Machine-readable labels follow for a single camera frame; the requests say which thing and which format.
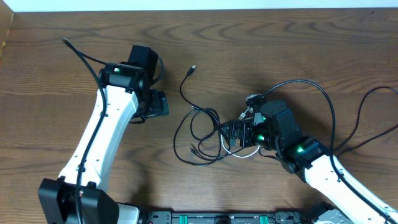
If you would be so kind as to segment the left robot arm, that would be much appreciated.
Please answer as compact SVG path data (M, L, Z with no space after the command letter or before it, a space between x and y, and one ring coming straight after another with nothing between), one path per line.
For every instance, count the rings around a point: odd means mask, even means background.
M94 75L95 108L81 140L58 179L44 179L38 196L47 223L142 223L133 205L118 203L107 193L109 176L129 124L169 113L163 91L152 86L162 59L150 47L134 45L125 62L109 62Z

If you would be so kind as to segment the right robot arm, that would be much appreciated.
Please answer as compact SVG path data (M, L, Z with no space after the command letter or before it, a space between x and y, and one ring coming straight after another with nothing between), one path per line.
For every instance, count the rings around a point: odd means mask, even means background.
M304 136L284 101L255 105L251 119L231 120L220 126L229 146L262 146L275 151L290 174L317 189L353 223L397 223L397 211L357 181L330 150L315 138Z

